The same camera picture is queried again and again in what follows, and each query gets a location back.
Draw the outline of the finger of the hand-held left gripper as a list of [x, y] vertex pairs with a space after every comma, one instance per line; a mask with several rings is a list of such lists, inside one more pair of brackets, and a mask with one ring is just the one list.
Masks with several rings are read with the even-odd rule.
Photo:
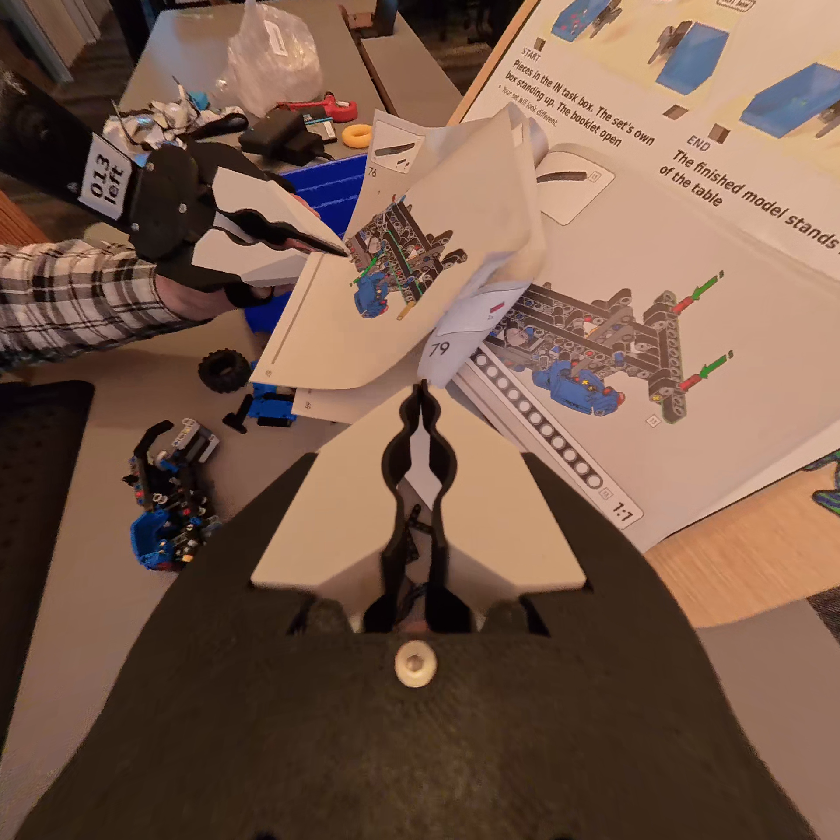
[[194, 246], [192, 265], [236, 276], [251, 287], [281, 287], [297, 282], [308, 258], [305, 250], [247, 243], [224, 228], [212, 227]]
[[277, 246], [295, 239], [324, 253], [349, 254], [318, 215], [272, 180], [219, 167], [212, 192], [216, 210], [249, 237]]

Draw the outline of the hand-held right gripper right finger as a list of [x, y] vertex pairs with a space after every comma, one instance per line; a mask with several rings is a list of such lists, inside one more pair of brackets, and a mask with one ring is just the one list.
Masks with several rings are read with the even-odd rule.
[[431, 631], [470, 632], [499, 602], [584, 586], [581, 564], [515, 445], [426, 383], [423, 428], [440, 483], [425, 600]]

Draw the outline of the black blue toy car chassis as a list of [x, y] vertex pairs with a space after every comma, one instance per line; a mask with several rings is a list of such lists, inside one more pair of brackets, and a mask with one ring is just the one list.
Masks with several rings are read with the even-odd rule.
[[129, 485], [142, 512], [131, 524], [135, 559], [149, 571], [177, 572], [194, 561], [221, 525], [204, 479], [217, 436], [197, 420], [148, 428], [129, 460]]

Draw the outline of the white instruction booklet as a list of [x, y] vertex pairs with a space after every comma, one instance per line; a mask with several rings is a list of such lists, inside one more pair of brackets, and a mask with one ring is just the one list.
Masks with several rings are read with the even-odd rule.
[[514, 104], [378, 114], [344, 245], [252, 381], [454, 382], [641, 549], [791, 473], [838, 423], [838, 281]]

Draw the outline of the person's left forearm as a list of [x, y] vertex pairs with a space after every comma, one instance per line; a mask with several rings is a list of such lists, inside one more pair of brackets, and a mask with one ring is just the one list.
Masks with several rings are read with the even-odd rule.
[[1, 372], [68, 361], [202, 326], [156, 294], [156, 265], [81, 239], [1, 247]]

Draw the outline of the grey desk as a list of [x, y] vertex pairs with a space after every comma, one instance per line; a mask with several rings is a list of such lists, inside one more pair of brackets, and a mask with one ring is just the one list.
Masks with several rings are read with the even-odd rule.
[[[193, 417], [222, 439], [209, 474], [232, 516], [339, 430], [225, 429], [237, 400], [198, 381], [211, 350], [256, 355], [240, 311], [27, 374], [94, 385], [2, 758], [2, 838], [13, 838], [99, 714], [168, 586], [130, 550], [136, 504], [121, 477], [142, 433]], [[812, 503], [831, 468], [798, 472], [667, 539], [647, 559], [671, 589], [753, 744], [820, 838], [838, 838], [838, 642], [807, 596], [838, 586], [838, 518]]]

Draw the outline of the printed task instruction sheet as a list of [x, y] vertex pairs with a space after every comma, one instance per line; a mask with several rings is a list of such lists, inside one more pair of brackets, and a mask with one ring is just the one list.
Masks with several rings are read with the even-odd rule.
[[524, 2], [451, 123], [503, 104], [838, 279], [838, 2]]

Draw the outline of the person's left hand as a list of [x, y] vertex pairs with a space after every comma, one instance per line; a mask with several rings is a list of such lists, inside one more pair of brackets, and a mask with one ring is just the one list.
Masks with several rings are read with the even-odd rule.
[[224, 290], [199, 291], [160, 274], [154, 286], [161, 304], [181, 320], [205, 322], [237, 309]]

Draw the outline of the blue storage bin with tag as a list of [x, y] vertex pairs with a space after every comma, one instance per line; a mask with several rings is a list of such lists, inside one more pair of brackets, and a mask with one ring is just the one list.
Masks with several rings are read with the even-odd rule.
[[[300, 195], [320, 215], [321, 220], [342, 238], [348, 229], [358, 201], [366, 154], [328, 163], [309, 165], [285, 174]], [[245, 310], [245, 320], [252, 333], [271, 334], [291, 297], [288, 291], [276, 294], [270, 303]]]

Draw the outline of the crumpled white wrapper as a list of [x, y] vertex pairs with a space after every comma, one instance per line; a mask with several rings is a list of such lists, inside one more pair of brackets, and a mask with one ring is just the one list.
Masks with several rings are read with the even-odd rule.
[[249, 121], [237, 106], [217, 108], [206, 93], [179, 87], [173, 101], [151, 101], [144, 108], [119, 110], [104, 123], [101, 135], [134, 159], [164, 144], [186, 147], [187, 140], [210, 140], [247, 130]]

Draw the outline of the red hand tool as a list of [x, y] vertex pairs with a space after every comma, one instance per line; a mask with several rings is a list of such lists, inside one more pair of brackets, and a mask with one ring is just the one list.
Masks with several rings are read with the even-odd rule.
[[327, 119], [335, 123], [351, 123], [357, 120], [359, 115], [355, 101], [337, 99], [330, 91], [327, 91], [324, 98], [319, 101], [279, 101], [277, 106], [302, 113], [304, 121], [308, 123]]

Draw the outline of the black toy tire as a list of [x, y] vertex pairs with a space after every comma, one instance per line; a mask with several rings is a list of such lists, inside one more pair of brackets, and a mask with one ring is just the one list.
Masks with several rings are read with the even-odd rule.
[[234, 393], [245, 388], [251, 372], [252, 365], [246, 357], [231, 349], [211, 352], [197, 366], [201, 383], [217, 394]]

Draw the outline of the blue curved panel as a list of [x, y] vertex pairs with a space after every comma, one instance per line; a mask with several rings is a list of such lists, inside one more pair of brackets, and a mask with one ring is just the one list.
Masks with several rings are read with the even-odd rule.
[[290, 427], [297, 415], [292, 412], [295, 390], [279, 391], [275, 385], [252, 383], [253, 401], [247, 417], [264, 427]]

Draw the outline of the large clear plastic bag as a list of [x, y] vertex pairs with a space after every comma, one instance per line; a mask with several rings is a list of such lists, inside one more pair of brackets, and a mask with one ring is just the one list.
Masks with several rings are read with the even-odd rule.
[[298, 16], [247, 1], [217, 80], [223, 102], [263, 118], [278, 103], [313, 102], [324, 89], [314, 37]]

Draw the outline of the grey side table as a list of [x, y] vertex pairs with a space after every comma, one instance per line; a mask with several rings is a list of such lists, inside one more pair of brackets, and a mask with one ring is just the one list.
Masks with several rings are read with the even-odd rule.
[[[344, 21], [340, 5], [350, 2], [269, 2], [296, 15], [308, 26], [322, 73], [320, 89], [305, 102], [320, 102], [331, 93], [337, 101], [355, 102], [354, 123], [373, 123], [385, 105]], [[167, 10], [157, 18], [131, 78], [118, 100], [121, 111], [151, 101], [178, 99], [178, 85], [203, 91], [216, 102], [217, 80], [227, 64], [227, 42], [241, 24], [245, 6], [231, 3]]]

